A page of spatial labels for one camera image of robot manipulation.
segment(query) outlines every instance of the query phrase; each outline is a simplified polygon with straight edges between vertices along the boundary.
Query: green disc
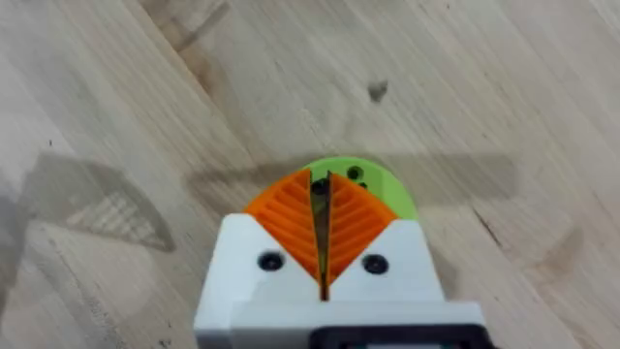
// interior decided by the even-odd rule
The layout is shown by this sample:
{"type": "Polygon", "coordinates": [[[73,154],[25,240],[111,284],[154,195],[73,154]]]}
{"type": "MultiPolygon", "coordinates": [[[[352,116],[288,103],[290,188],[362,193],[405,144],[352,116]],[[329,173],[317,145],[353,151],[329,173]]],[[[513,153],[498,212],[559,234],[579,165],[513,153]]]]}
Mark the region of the green disc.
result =
{"type": "Polygon", "coordinates": [[[327,172],[348,177],[366,189],[394,213],[404,219],[418,219],[418,212],[403,183],[383,166],[355,157],[331,157],[314,161],[304,168],[312,172],[312,180],[327,177],[327,172]]]}

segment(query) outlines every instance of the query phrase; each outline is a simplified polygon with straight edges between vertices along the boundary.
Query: wooden table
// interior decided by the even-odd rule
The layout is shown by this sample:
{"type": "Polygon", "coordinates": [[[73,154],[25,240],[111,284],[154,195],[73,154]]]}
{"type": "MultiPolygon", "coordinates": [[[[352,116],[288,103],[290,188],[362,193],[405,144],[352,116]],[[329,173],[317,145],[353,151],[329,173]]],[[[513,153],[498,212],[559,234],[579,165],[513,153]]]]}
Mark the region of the wooden table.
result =
{"type": "Polygon", "coordinates": [[[0,348],[194,347],[221,217],[333,154],[499,346],[617,347],[616,2],[142,5],[0,0],[0,348]]]}

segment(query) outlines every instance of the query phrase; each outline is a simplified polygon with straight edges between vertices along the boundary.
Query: black screw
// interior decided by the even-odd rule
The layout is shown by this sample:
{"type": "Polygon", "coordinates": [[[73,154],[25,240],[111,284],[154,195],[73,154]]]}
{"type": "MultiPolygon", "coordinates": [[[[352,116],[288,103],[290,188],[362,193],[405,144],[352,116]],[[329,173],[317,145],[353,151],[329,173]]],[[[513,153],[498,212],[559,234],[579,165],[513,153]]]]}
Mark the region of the black screw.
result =
{"type": "Polygon", "coordinates": [[[347,177],[350,180],[356,180],[356,179],[360,179],[363,173],[364,171],[361,168],[357,166],[352,166],[347,170],[347,177]]]}
{"type": "Polygon", "coordinates": [[[312,185],[310,186],[310,190],[312,190],[312,193],[314,195],[325,195],[327,194],[328,186],[329,186],[329,181],[327,180],[327,178],[321,178],[319,180],[312,182],[312,185]]]}
{"type": "Polygon", "coordinates": [[[381,275],[388,272],[389,263],[386,257],[379,254],[370,254],[361,260],[364,269],[371,274],[381,275]]]}
{"type": "Polygon", "coordinates": [[[264,252],[259,257],[259,267],[264,271],[276,271],[284,266],[284,256],[280,252],[264,252]]]}

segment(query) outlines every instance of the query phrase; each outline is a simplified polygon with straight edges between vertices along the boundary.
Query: wood grain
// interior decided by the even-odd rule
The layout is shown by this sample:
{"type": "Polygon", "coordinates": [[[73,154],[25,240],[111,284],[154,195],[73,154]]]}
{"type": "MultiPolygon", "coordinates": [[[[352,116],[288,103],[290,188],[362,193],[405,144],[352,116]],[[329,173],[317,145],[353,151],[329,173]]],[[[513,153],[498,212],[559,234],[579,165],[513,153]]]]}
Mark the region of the wood grain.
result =
{"type": "Polygon", "coordinates": [[[1,0],[0,347],[194,347],[221,216],[332,154],[404,181],[499,346],[616,347],[619,23],[609,0],[1,0]]]}
{"type": "Polygon", "coordinates": [[[614,2],[234,0],[208,30],[184,22],[217,3],[150,14],[267,158],[248,173],[292,153],[382,159],[449,293],[481,300],[502,347],[615,345],[614,2]]]}

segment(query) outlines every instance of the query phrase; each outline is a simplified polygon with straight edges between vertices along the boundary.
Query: black component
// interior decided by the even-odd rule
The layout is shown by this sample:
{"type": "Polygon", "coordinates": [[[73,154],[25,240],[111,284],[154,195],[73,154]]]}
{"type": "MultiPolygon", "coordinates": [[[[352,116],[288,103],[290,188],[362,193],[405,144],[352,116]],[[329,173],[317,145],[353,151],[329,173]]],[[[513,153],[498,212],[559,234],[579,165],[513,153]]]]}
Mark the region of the black component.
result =
{"type": "Polygon", "coordinates": [[[480,325],[328,327],[310,333],[310,349],[346,349],[368,344],[439,344],[459,349],[495,349],[480,325]]]}
{"type": "Polygon", "coordinates": [[[327,194],[327,190],[329,189],[329,180],[327,178],[321,178],[312,182],[310,185],[310,190],[314,195],[325,195],[327,194]]]}
{"type": "Polygon", "coordinates": [[[380,275],[388,272],[389,263],[386,257],[379,254],[370,254],[361,260],[364,269],[371,274],[380,275]]]}
{"type": "Polygon", "coordinates": [[[264,271],[276,271],[284,266],[284,256],[280,252],[264,252],[259,257],[259,267],[264,271]]]}
{"type": "Polygon", "coordinates": [[[348,170],[347,170],[347,177],[350,180],[357,180],[357,179],[361,179],[361,177],[364,175],[364,171],[357,167],[357,166],[351,166],[348,170]]]}

